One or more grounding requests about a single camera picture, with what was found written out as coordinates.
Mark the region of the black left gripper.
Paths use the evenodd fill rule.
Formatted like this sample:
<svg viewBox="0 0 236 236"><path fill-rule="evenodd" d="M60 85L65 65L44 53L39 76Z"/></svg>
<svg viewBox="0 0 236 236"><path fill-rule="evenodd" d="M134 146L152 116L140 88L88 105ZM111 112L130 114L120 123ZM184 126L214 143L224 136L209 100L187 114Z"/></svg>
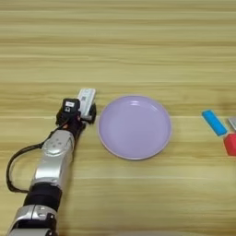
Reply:
<svg viewBox="0 0 236 236"><path fill-rule="evenodd" d="M74 139L78 139L81 132L86 128L86 124L94 124L97 116L97 107L93 103L89 110L89 115L85 118L81 116L81 112L64 112L60 110L56 114L55 124L60 130L66 130L70 132Z"/></svg>

